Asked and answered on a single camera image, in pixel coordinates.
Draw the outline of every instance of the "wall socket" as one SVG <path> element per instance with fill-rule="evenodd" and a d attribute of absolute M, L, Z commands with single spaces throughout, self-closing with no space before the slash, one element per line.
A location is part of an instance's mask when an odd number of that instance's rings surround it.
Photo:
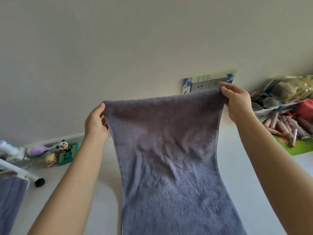
<path fill-rule="evenodd" d="M 226 82 L 227 77 L 193 83 L 193 84 L 191 84 L 190 93 L 204 91 L 204 90 L 208 90 L 208 89 L 219 88 L 218 83 L 220 81 Z"/>

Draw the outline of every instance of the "white baseboard trim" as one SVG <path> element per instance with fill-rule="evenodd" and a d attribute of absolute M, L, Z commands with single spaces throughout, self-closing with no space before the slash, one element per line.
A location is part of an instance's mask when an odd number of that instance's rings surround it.
<path fill-rule="evenodd" d="M 68 135 L 68 136 L 64 136 L 64 137 L 60 137 L 60 138 L 53 138 L 53 139 L 46 140 L 43 142 L 36 142 L 36 143 L 32 143 L 32 144 L 27 144 L 27 145 L 24 145 L 23 147 L 29 148 L 29 147 L 38 146 L 38 145 L 53 144 L 56 142 L 60 142 L 63 139 L 69 140 L 69 139 L 73 139 L 73 138 L 80 138 L 80 137 L 84 137 L 84 135 L 85 135 L 85 133 L 77 133 L 77 134 L 72 134 L 72 135 Z"/>

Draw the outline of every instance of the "person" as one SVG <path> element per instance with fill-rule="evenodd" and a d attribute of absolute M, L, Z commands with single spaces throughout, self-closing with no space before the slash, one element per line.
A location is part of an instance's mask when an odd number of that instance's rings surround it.
<path fill-rule="evenodd" d="M 313 178 L 259 122 L 248 92 L 225 82 L 220 86 L 229 99 L 229 116 L 237 126 L 258 180 L 286 233 L 313 234 Z M 29 235 L 83 234 L 108 138 L 102 115 L 104 108 L 101 103 L 86 119 L 80 149 Z"/>

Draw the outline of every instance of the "gray towel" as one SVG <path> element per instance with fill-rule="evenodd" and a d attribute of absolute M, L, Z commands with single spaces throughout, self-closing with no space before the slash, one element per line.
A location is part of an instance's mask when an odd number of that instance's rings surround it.
<path fill-rule="evenodd" d="M 104 103 L 123 181 L 123 235 L 246 234 L 217 168 L 218 89 Z"/>
<path fill-rule="evenodd" d="M 0 178 L 0 235 L 10 234 L 27 185 L 27 180 L 15 176 Z"/>

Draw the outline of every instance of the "person's left hand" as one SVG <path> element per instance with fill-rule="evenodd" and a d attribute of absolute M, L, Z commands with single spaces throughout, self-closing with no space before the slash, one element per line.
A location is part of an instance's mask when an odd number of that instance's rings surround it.
<path fill-rule="evenodd" d="M 109 136 L 108 126 L 104 119 L 103 111 L 105 104 L 101 102 L 93 111 L 88 115 L 85 121 L 85 137 L 96 136 L 106 140 Z"/>

